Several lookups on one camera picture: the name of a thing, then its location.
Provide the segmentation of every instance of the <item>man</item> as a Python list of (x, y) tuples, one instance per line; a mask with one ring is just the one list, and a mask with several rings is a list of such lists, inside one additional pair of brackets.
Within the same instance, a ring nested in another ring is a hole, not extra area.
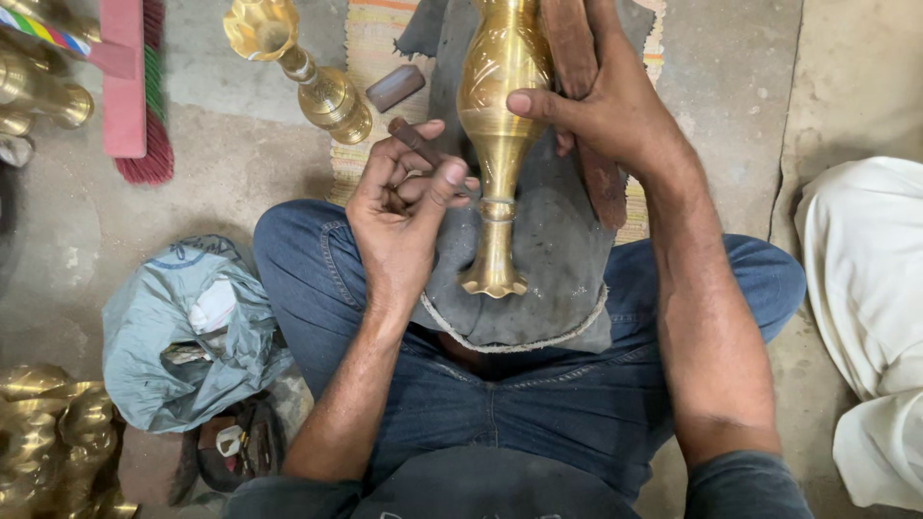
[[(429, 166), (382, 140), (345, 212), (298, 200), (257, 226), (263, 282), (318, 400), (283, 476), (241, 487), (228, 516), (631, 518), (675, 431), (687, 517), (810, 517), (780, 457), (765, 351), (803, 271), (760, 240), (722, 236), (696, 153), (614, 8), (587, 8), (593, 93), (516, 91), (508, 109), (555, 125), (559, 152), (576, 135), (644, 185), (652, 238), (613, 248), (605, 273), (612, 347), (471, 359), (408, 326), (442, 217), (476, 180), (458, 159), (405, 180)], [(417, 129), (432, 139), (443, 124)]]

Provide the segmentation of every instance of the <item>fingernail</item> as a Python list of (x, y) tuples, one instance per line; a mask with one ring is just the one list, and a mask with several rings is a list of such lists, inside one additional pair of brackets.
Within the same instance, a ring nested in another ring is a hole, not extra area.
[(514, 114), (527, 114), (532, 107), (532, 100), (524, 93), (513, 92), (507, 98), (507, 108)]
[(446, 180), (453, 186), (458, 186), (464, 178), (465, 168), (458, 163), (450, 163), (446, 166)]

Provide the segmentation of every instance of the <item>forearm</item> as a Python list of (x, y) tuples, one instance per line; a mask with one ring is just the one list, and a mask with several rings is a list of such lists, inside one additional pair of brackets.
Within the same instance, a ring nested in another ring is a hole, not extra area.
[(366, 313), (327, 389), (295, 436), (283, 474), (316, 481), (362, 479), (406, 324)]
[(747, 301), (727, 261), (721, 224), (692, 148), (645, 182), (659, 279), (658, 337), (692, 467), (720, 453), (777, 453), (773, 380)]

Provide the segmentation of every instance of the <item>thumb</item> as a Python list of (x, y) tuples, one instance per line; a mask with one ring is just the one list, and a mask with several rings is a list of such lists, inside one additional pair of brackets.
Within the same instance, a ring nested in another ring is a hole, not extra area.
[(552, 91), (519, 89), (507, 97), (507, 109), (520, 117), (573, 129), (581, 120), (581, 104)]
[(450, 200), (455, 196), (458, 186), (464, 182), (468, 173), (468, 164), (458, 157), (448, 157), (436, 172), (429, 190), (420, 199), (414, 221), (416, 225), (431, 226), (435, 231), (442, 223)]

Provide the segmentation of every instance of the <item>tool handle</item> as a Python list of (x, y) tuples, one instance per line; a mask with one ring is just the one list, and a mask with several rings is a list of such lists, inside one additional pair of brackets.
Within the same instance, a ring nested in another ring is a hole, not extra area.
[(66, 32), (61, 32), (50, 25), (45, 25), (2, 6), (0, 6), (0, 23), (20, 32), (25, 32), (26, 34), (41, 38), (62, 49), (74, 51), (83, 56), (90, 55), (90, 46), (82, 39), (67, 34)]
[[(436, 148), (433, 148), (433, 146), (420, 135), (420, 132), (407, 124), (407, 121), (400, 115), (391, 119), (391, 122), (388, 124), (388, 133), (395, 139), (406, 144), (411, 151), (416, 151), (418, 155), (423, 157), (423, 160), (433, 166), (434, 170), (439, 168), (442, 164), (442, 154), (440, 154)], [(465, 186), (464, 182), (459, 184), (458, 189), (469, 199), (477, 199), (477, 195)]]

